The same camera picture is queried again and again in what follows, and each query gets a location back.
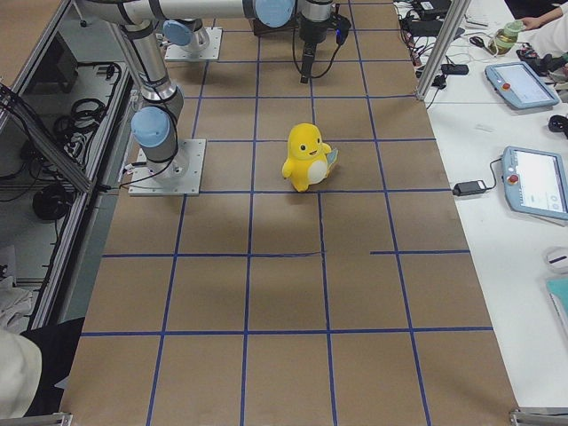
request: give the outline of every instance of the white shirt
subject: white shirt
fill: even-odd
[[[562,4],[560,9],[563,16],[526,32],[527,41],[541,58],[547,53],[556,58],[568,52],[568,2]]]
[[[41,373],[39,348],[25,337],[0,328],[0,419],[26,413]]]

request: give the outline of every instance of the teal notebook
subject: teal notebook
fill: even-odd
[[[547,289],[568,335],[568,278],[547,281]]]

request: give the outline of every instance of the headphones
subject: headphones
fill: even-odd
[[[42,220],[57,220],[64,217],[73,204],[73,194],[62,184],[51,184],[35,193],[32,208]]]
[[[555,133],[563,132],[568,138],[568,118],[563,115],[553,115],[548,120],[548,129]]]

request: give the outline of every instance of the tablet screen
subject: tablet screen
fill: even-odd
[[[544,90],[532,75],[522,65],[509,65],[497,67],[495,71],[505,83],[511,85],[510,90],[524,103],[533,103],[550,100],[550,95]]]
[[[556,157],[515,151],[520,176],[521,205],[533,209],[566,212],[564,189]]]

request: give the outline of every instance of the white table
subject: white table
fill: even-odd
[[[501,24],[512,20],[504,2],[476,1]],[[449,53],[469,49],[475,58],[517,60],[513,51],[491,59],[464,45],[463,40],[454,42]],[[454,61],[464,63],[467,57]],[[547,128],[551,115],[568,114],[568,105],[514,111],[485,79],[486,65],[470,62],[469,75],[450,76],[428,110],[450,184],[482,178],[490,185],[489,162],[509,145],[559,153],[568,165],[568,140]],[[430,90],[426,105],[434,92]],[[500,182],[478,197],[456,198],[456,206],[517,403],[568,407],[568,338],[545,287],[554,273],[543,261],[547,249],[568,246],[568,227],[511,211]]]

